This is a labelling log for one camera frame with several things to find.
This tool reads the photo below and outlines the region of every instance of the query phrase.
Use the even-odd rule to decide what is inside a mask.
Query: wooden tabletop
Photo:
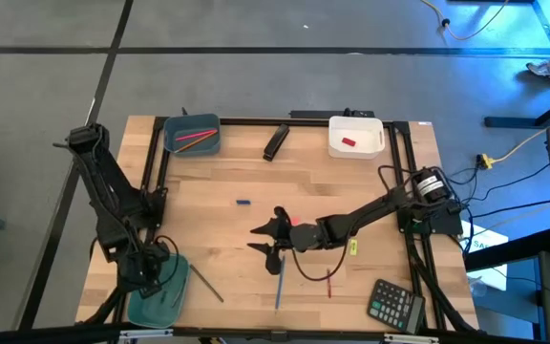
[[[154,120],[129,117],[122,138],[117,160],[135,187],[140,185]],[[278,276],[266,271],[262,253],[246,245],[272,239],[249,230],[264,225],[276,205],[306,223],[348,213],[385,193],[377,166],[392,164],[389,146],[371,161],[331,158],[326,127],[291,127],[275,160],[267,162],[263,160],[264,147],[276,128],[224,125],[219,154],[169,160],[169,193],[159,234],[175,240],[180,252],[224,299],[221,303],[192,273],[176,326],[391,331],[369,318],[366,309],[379,278],[412,289],[404,238],[393,214],[359,231],[357,255],[346,253],[343,266],[331,279],[331,298],[327,282],[303,278],[286,253],[281,307],[275,311]],[[432,125],[411,122],[411,130],[417,166],[440,165]],[[406,161],[404,144],[398,139],[401,160]],[[151,185],[156,183],[161,147],[162,135]],[[391,171],[387,171],[386,180],[395,185]],[[239,199],[250,200],[251,205],[236,205]],[[440,287],[464,319],[477,327],[459,248],[438,235],[432,237],[432,247]],[[341,253],[338,248],[298,256],[307,274],[323,276],[334,268]],[[101,250],[95,249],[76,320],[92,315],[115,285],[116,265],[107,264]],[[434,327],[432,301],[425,286],[424,295],[428,323]]]

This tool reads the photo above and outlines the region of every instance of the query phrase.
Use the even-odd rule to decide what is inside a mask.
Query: white plastic container
[[[328,153],[333,158],[373,159],[386,144],[383,123],[377,118],[333,116],[328,122]],[[343,138],[355,141],[354,146]]]

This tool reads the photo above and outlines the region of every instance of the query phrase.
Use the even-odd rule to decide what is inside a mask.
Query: table leg
[[[486,117],[484,123],[490,128],[542,129],[550,125],[550,109],[538,118]]]
[[[550,229],[475,251],[466,257],[464,263],[466,270],[470,272],[530,258],[541,251],[550,252]]]

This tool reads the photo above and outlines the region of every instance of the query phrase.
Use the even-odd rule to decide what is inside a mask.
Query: calculator keypad
[[[369,315],[399,331],[409,321],[411,293],[384,280],[378,280],[369,302]]]

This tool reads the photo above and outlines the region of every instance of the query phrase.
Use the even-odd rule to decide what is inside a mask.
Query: blue bowl
[[[178,321],[190,277],[188,260],[182,255],[179,258],[175,275],[162,286],[159,292],[145,299],[141,298],[138,290],[131,292],[129,308],[127,309],[130,322],[139,326],[165,329]],[[176,259],[178,259],[178,256],[171,254],[169,260],[162,264],[160,281],[169,278],[175,267]]]
[[[218,133],[183,152],[175,153],[186,144],[201,137],[181,141],[176,141],[177,138],[208,130],[218,130]],[[164,148],[178,157],[199,157],[220,152],[220,118],[214,114],[169,118],[164,122]]]

